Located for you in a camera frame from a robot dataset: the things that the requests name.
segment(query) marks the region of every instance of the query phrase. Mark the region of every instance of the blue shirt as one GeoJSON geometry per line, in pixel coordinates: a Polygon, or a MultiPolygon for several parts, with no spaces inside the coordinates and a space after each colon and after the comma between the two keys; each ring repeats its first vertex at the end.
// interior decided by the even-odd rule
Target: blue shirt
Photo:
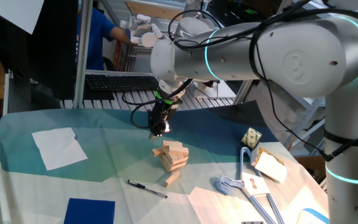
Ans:
{"type": "MultiPolygon", "coordinates": [[[[78,13],[77,24],[77,46],[81,27],[81,14],[78,13]]],[[[86,69],[104,70],[103,67],[103,37],[108,41],[111,30],[116,27],[105,15],[92,8],[91,32],[89,33],[88,59],[86,69]]]]}

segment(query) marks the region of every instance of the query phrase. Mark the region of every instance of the keyboard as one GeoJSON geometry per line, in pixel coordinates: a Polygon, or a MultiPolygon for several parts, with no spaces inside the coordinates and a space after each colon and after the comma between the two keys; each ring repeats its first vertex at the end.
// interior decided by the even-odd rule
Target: keyboard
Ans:
{"type": "Polygon", "coordinates": [[[85,79],[93,91],[156,90],[158,88],[158,80],[152,76],[86,75],[85,79]]]}

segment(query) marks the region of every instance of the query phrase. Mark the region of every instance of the pen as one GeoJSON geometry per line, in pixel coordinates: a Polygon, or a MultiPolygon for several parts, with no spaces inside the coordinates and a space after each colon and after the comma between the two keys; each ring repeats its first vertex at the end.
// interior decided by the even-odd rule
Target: pen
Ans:
{"type": "Polygon", "coordinates": [[[144,189],[144,190],[146,190],[146,191],[148,191],[148,192],[150,192],[150,193],[153,193],[153,194],[155,194],[155,195],[161,196],[161,197],[163,197],[163,198],[168,198],[168,195],[165,195],[165,194],[160,193],[160,192],[156,192],[156,191],[154,191],[154,190],[152,190],[152,189],[148,189],[146,186],[144,186],[144,185],[142,185],[142,184],[139,184],[139,183],[136,183],[136,182],[133,182],[133,181],[131,181],[131,180],[128,180],[128,184],[131,184],[132,186],[138,187],[138,188],[140,188],[140,189],[144,189]]]}

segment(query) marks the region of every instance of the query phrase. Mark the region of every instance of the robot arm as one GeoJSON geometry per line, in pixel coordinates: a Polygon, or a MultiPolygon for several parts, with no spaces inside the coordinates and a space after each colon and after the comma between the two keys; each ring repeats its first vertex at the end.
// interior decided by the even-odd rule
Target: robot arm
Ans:
{"type": "MultiPolygon", "coordinates": [[[[238,24],[209,30],[180,42],[182,46],[208,43],[257,26],[238,24]]],[[[327,154],[358,139],[358,20],[329,19],[278,23],[265,29],[253,52],[250,37],[197,49],[177,47],[170,40],[156,43],[151,59],[161,95],[176,90],[185,80],[270,79],[302,97],[326,96],[327,154]],[[254,56],[254,69],[250,57],[254,56]]],[[[152,135],[170,130],[171,108],[153,110],[152,135]]],[[[330,223],[358,223],[358,142],[326,164],[330,223]]]]}
{"type": "MultiPolygon", "coordinates": [[[[191,37],[181,45],[208,43],[214,38],[251,29],[259,23],[243,23],[212,30],[197,19],[185,18],[177,33],[191,37]]],[[[346,17],[332,17],[304,22],[286,22],[266,29],[255,49],[255,69],[287,90],[302,97],[326,96],[358,77],[358,24],[346,17]]],[[[160,40],[152,51],[153,73],[162,81],[160,95],[168,95],[180,82],[197,80],[258,79],[250,65],[250,36],[198,49],[177,47],[171,40],[160,40]]],[[[180,97],[172,98],[173,109],[180,97]]],[[[169,132],[168,118],[175,112],[170,105],[154,110],[150,124],[153,136],[169,132]]]]}

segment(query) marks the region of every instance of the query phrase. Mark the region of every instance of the wooden block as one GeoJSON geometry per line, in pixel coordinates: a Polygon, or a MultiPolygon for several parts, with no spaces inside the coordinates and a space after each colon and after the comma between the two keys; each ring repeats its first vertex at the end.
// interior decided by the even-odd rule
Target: wooden block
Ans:
{"type": "Polygon", "coordinates": [[[169,147],[183,147],[181,145],[181,142],[178,142],[178,141],[167,141],[167,140],[163,140],[162,141],[162,146],[169,146],[169,147]]]}
{"type": "Polygon", "coordinates": [[[186,165],[186,161],[182,162],[181,164],[177,164],[175,166],[171,165],[170,163],[168,163],[167,159],[165,158],[165,156],[160,156],[160,162],[162,163],[162,165],[164,166],[164,168],[169,172],[175,172],[178,169],[183,168],[186,165]]]}
{"type": "Polygon", "coordinates": [[[167,180],[165,180],[164,186],[168,187],[169,185],[171,185],[175,180],[177,180],[179,175],[180,175],[179,171],[174,172],[170,177],[168,177],[167,180]]]}
{"type": "Polygon", "coordinates": [[[164,151],[165,155],[168,157],[168,159],[170,161],[177,161],[178,160],[177,155],[175,153],[173,153],[173,152],[170,152],[168,146],[164,146],[162,148],[162,150],[164,151]]]}
{"type": "Polygon", "coordinates": [[[162,158],[162,156],[160,156],[160,162],[161,164],[164,166],[164,168],[167,170],[167,172],[171,171],[171,167],[169,166],[169,164],[167,164],[164,159],[162,158]]]}
{"type": "Polygon", "coordinates": [[[178,155],[178,160],[177,161],[172,161],[171,162],[171,164],[172,165],[178,165],[178,164],[182,164],[182,163],[184,163],[184,162],[187,162],[187,160],[189,159],[189,157],[188,156],[183,156],[183,155],[178,155]]]}
{"type": "Polygon", "coordinates": [[[179,164],[179,165],[176,165],[174,167],[171,167],[171,170],[169,171],[169,173],[172,173],[172,172],[175,172],[179,169],[182,169],[184,168],[184,166],[186,165],[186,162],[185,163],[182,163],[182,164],[179,164]]]}
{"type": "Polygon", "coordinates": [[[168,159],[168,156],[167,156],[166,154],[164,154],[164,155],[161,155],[160,157],[164,160],[164,162],[167,164],[167,166],[169,167],[169,169],[171,169],[172,163],[171,163],[171,161],[168,159]]]}
{"type": "Polygon", "coordinates": [[[188,156],[189,155],[189,149],[186,147],[169,147],[169,151],[170,152],[174,152],[176,154],[181,154],[184,156],[188,156]]]}
{"type": "Polygon", "coordinates": [[[162,148],[153,149],[152,150],[153,156],[159,156],[161,154],[165,154],[164,150],[162,148]]]}

